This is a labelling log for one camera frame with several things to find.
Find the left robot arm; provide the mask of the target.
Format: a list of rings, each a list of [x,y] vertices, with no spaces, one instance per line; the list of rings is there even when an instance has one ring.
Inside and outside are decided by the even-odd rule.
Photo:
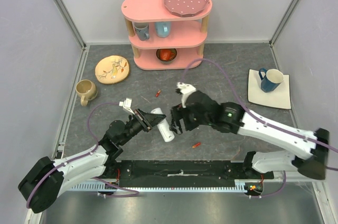
[[[111,178],[116,172],[116,158],[123,152],[122,146],[141,131],[149,132],[165,118],[164,114],[135,109],[127,122],[111,122],[93,147],[62,159],[40,158],[18,185],[26,207],[40,213],[81,182],[99,176]]]

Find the white remote control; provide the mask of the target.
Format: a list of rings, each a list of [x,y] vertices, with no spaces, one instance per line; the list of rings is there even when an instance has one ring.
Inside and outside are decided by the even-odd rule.
[[[163,115],[163,112],[160,108],[155,108],[151,111],[152,114],[160,114]],[[167,122],[166,118],[164,118],[158,125],[157,128],[164,140],[164,142],[168,143],[171,142],[174,138],[175,135],[174,133],[170,130],[169,123]]]

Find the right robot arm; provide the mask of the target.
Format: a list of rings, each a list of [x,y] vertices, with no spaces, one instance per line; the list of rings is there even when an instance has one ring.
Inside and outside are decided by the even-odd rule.
[[[293,128],[245,110],[235,102],[218,104],[191,86],[176,92],[181,95],[181,103],[171,108],[170,129],[175,133],[205,125],[221,133],[254,137],[281,148],[271,153],[248,152],[242,164],[245,177],[252,179],[271,171],[296,171],[310,179],[325,179],[329,131]]]

